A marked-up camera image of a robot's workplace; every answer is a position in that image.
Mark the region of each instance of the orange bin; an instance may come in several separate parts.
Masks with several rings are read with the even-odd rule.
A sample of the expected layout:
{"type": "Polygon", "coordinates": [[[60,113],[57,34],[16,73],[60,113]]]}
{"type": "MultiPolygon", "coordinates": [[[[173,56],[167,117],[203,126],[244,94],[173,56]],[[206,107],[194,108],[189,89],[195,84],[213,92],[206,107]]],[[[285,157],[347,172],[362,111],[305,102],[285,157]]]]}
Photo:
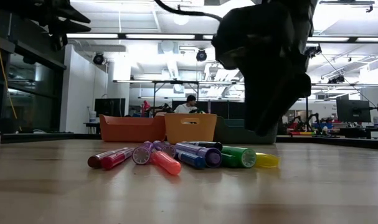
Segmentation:
{"type": "Polygon", "coordinates": [[[164,116],[127,118],[100,115],[102,139],[106,142],[145,142],[165,140],[164,116]]]}
{"type": "Polygon", "coordinates": [[[216,114],[165,114],[168,142],[212,141],[216,119],[216,114]]]}

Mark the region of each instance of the purple marker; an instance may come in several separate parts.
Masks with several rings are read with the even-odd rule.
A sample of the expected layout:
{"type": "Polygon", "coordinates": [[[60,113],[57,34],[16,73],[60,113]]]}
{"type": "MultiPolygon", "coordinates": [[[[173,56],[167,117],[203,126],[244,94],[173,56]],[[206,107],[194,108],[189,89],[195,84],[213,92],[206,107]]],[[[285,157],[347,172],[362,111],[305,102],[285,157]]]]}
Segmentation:
{"type": "Polygon", "coordinates": [[[155,142],[153,142],[153,146],[154,146],[155,150],[163,151],[166,154],[168,154],[169,156],[171,156],[172,158],[175,158],[176,149],[173,145],[170,145],[170,144],[167,144],[167,143],[161,142],[161,141],[155,141],[155,142]]]}
{"type": "Polygon", "coordinates": [[[190,144],[177,143],[175,148],[184,152],[189,152],[206,159],[206,165],[210,168],[217,168],[222,163],[222,153],[216,148],[206,148],[193,146],[190,144]]]}
{"type": "Polygon", "coordinates": [[[132,160],[136,164],[144,165],[150,161],[150,156],[154,150],[153,143],[146,141],[142,145],[136,147],[132,153],[132,160]]]}

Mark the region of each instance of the man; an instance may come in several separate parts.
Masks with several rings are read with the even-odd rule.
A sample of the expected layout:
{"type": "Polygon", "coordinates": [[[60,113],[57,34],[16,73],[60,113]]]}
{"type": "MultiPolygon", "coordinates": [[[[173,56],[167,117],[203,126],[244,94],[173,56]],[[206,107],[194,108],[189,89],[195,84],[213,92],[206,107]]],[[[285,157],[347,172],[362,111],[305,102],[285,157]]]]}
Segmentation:
{"type": "Polygon", "coordinates": [[[196,97],[189,95],[187,97],[186,103],[177,106],[175,113],[190,113],[190,111],[197,109],[194,105],[196,105],[196,97]]]}

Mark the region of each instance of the gray bin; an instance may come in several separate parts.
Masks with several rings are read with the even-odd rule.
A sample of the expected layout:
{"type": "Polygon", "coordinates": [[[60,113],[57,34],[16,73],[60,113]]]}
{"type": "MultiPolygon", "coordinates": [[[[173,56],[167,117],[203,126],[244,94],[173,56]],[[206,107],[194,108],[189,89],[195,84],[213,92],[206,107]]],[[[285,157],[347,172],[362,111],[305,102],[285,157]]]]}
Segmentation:
{"type": "Polygon", "coordinates": [[[218,116],[214,141],[222,144],[274,144],[277,136],[277,124],[266,136],[258,136],[253,131],[244,129],[243,119],[224,119],[218,116]]]}

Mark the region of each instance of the yellow marker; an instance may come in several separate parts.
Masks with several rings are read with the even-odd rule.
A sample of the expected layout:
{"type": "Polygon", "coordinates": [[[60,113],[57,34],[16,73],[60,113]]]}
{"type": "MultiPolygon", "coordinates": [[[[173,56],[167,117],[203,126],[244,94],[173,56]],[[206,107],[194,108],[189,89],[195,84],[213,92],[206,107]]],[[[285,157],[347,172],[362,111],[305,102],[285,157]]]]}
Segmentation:
{"type": "Polygon", "coordinates": [[[255,162],[255,167],[266,167],[266,168],[274,168],[278,167],[280,162],[280,158],[274,155],[264,154],[260,152],[256,152],[257,154],[257,161],[255,162]]]}

